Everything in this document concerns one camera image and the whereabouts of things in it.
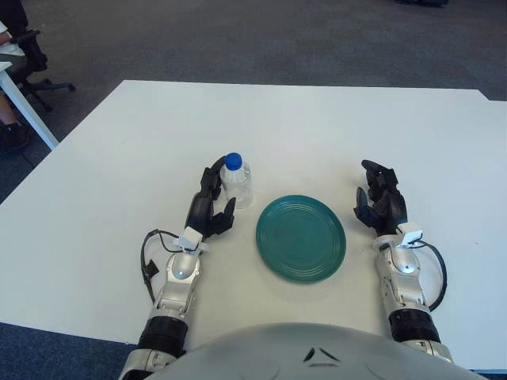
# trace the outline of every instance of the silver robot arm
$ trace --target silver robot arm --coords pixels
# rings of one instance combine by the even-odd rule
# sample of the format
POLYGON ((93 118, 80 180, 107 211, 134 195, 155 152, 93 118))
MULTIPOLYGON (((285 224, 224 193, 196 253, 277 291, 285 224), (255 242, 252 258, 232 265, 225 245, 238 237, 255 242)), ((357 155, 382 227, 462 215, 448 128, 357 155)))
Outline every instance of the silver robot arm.
POLYGON ((138 380, 160 371, 182 356, 188 331, 187 313, 201 276, 199 255, 208 251, 203 235, 192 227, 174 239, 181 252, 166 265, 166 283, 159 291, 139 339, 124 364, 119 380, 138 380))
POLYGON ((451 353, 440 342, 419 283, 421 265, 414 249, 420 248, 422 230, 407 222, 405 200, 396 188, 395 171, 367 160, 362 165, 373 204, 368 205, 366 193, 358 188, 354 212, 366 226, 375 228, 378 236, 373 246, 379 252, 376 266, 391 335, 399 343, 451 362, 451 353))
POLYGON ((144 239, 141 248, 141 272, 153 307, 146 326, 139 338, 137 349, 127 357, 119 380, 140 380, 158 372, 182 356, 185 351, 185 337, 189 329, 188 312, 193 302, 193 293, 201 277, 199 255, 208 251, 204 240, 214 234, 221 234, 232 227, 235 198, 229 199, 223 212, 214 214, 213 202, 220 194, 219 171, 225 157, 219 158, 204 170, 200 180, 200 191, 193 197, 185 222, 185 230, 178 237, 167 231, 153 230, 144 239), (144 259, 147 240, 163 232, 175 237, 173 245, 179 247, 166 265, 166 283, 154 297, 151 277, 158 269, 151 261, 144 259))
POLYGON ((419 283, 421 265, 414 253, 414 241, 422 238, 422 231, 415 223, 402 223, 398 230, 402 233, 383 235, 373 242, 379 251, 376 266, 391 335, 409 347, 452 362, 451 352, 440 342, 419 283))

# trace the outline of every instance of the person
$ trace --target person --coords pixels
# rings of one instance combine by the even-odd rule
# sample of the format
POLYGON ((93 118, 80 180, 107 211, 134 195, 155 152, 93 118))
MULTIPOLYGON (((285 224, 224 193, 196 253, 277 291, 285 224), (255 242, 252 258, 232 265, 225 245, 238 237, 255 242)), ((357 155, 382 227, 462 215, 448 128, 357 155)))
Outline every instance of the person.
MULTIPOLYGON (((12 66, 7 73, 26 65, 25 53, 17 44, 12 44, 12 36, 7 31, 7 27, 0 21, 0 62, 11 62, 12 66)), ((20 123, 9 106, 7 99, 0 93, 0 154, 13 153, 20 150, 29 143, 29 128, 20 123)))

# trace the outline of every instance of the water bottle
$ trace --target water bottle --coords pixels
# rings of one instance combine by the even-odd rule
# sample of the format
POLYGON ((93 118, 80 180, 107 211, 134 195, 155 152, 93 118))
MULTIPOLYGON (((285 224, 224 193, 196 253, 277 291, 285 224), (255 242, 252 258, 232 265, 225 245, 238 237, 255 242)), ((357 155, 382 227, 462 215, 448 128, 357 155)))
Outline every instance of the water bottle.
POLYGON ((247 208, 253 199, 250 167, 237 153, 225 156, 225 165, 220 170, 220 179, 227 200, 236 198, 236 208, 247 208))

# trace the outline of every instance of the black chair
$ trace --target black chair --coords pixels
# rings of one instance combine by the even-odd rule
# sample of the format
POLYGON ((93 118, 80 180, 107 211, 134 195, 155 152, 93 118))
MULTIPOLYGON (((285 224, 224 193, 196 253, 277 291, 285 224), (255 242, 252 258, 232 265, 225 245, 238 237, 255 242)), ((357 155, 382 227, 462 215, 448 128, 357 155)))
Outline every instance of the black chair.
POLYGON ((49 79, 37 83, 28 81, 28 77, 33 73, 48 68, 46 64, 48 57, 40 50, 37 43, 36 36, 40 34, 40 31, 27 29, 29 22, 20 0, 0 0, 0 21, 9 29, 13 37, 11 42, 19 44, 27 59, 26 66, 16 72, 10 72, 10 77, 14 83, 21 86, 20 91, 23 95, 31 94, 46 111, 52 111, 53 108, 39 97, 37 91, 65 88, 74 91, 76 88, 70 83, 53 84, 49 79))

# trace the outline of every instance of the green plate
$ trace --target green plate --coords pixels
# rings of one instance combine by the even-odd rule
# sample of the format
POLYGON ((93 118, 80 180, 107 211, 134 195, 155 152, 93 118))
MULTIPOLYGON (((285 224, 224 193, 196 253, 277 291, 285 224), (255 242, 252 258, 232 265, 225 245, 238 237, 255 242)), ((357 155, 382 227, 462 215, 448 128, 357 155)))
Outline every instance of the green plate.
POLYGON ((275 273, 297 283, 333 275, 345 257, 345 232, 336 215, 308 196, 272 201, 257 222, 257 247, 275 273))

